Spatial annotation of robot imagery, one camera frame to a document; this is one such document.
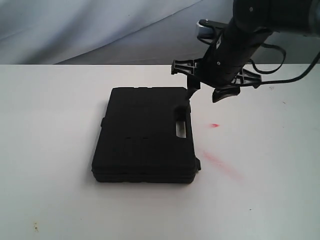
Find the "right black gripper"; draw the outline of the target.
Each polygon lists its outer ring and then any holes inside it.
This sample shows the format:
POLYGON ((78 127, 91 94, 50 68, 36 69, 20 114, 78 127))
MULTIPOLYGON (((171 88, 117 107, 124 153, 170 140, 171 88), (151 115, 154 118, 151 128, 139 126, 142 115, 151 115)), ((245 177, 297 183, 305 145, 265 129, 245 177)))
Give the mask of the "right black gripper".
POLYGON ((245 32, 234 23, 201 23, 210 32, 198 33, 199 38, 211 38, 202 58, 174 60, 171 74, 187 76, 186 99, 190 100, 201 83, 214 88, 212 102, 238 96, 240 87, 230 85, 236 75, 262 44, 262 31, 245 32))

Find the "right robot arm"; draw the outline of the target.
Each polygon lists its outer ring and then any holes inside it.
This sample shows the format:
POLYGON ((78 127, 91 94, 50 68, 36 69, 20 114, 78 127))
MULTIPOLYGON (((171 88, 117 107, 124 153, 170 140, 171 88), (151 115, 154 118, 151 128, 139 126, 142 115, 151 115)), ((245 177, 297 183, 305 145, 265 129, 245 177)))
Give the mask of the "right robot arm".
POLYGON ((320 34, 320 3, 317 0, 235 0, 229 23, 201 19, 197 39, 208 45, 202 58, 174 60, 172 74, 187 77, 186 98, 201 84, 213 88, 214 103, 237 96, 242 87, 258 88, 264 84, 263 70, 245 69, 252 64, 258 48, 286 51, 267 44, 275 32, 317 37, 320 34))

